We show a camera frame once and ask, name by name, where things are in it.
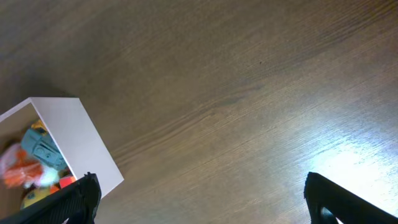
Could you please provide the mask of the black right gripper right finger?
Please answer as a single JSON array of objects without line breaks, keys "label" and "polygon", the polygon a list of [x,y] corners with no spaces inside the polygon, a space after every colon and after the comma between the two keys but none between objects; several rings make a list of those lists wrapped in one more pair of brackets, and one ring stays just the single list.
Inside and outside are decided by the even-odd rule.
[{"label": "black right gripper right finger", "polygon": [[315,172],[307,175],[304,198],[312,224],[397,223],[397,217]]}]

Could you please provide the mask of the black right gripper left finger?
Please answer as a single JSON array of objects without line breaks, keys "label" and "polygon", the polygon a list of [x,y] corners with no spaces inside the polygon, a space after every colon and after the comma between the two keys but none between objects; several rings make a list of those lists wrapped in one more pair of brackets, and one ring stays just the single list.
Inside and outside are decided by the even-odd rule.
[{"label": "black right gripper left finger", "polygon": [[1,224],[93,224],[101,200],[96,174],[76,182],[1,220]]}]

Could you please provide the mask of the yellow ball blue letters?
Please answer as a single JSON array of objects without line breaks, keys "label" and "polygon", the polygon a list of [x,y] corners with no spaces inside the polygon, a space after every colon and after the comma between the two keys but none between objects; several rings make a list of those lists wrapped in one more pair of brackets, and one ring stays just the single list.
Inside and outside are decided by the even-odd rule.
[{"label": "yellow ball blue letters", "polygon": [[45,197],[48,197],[49,195],[59,190],[60,189],[56,185],[51,187],[35,188],[30,190],[22,199],[21,210],[28,206],[31,206],[32,204],[38,202],[39,200],[42,200]]}]

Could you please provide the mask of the white duck pink hat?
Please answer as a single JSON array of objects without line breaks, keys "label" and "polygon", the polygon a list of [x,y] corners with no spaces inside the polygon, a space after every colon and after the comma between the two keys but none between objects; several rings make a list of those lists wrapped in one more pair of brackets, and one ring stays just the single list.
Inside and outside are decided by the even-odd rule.
[{"label": "white duck pink hat", "polygon": [[[11,144],[2,154],[1,154],[1,179],[3,180],[3,173],[5,171],[5,168],[7,165],[11,165],[16,157],[14,155],[14,153],[18,150],[18,149],[23,149],[21,147],[20,143],[15,143],[15,144]],[[28,158],[29,159],[36,159],[34,157],[32,157],[29,153],[28,154]],[[41,163],[44,173],[42,174],[40,180],[35,181],[34,183],[32,183],[31,185],[29,184],[24,184],[20,187],[24,187],[24,188],[29,188],[32,185],[34,185],[35,187],[49,187],[53,184],[56,184],[59,181],[59,175],[58,175],[58,171],[55,170],[54,168],[51,168],[49,166],[46,166],[45,164]]]}]

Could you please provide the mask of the grey yellow toy truck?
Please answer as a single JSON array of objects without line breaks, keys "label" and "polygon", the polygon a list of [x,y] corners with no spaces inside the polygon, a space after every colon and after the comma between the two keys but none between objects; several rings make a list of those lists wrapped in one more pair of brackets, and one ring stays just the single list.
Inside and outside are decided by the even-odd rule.
[{"label": "grey yellow toy truck", "polygon": [[55,170],[67,168],[67,163],[41,119],[32,123],[25,132],[21,147],[46,166]]}]

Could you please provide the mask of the colourful puzzle cube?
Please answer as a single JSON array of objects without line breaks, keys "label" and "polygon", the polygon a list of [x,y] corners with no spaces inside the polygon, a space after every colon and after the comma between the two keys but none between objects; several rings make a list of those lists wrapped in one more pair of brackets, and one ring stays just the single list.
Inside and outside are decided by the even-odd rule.
[{"label": "colourful puzzle cube", "polygon": [[73,175],[68,175],[68,176],[62,177],[59,180],[60,188],[63,189],[65,187],[69,186],[70,184],[74,183],[75,181],[76,181],[76,178]]}]

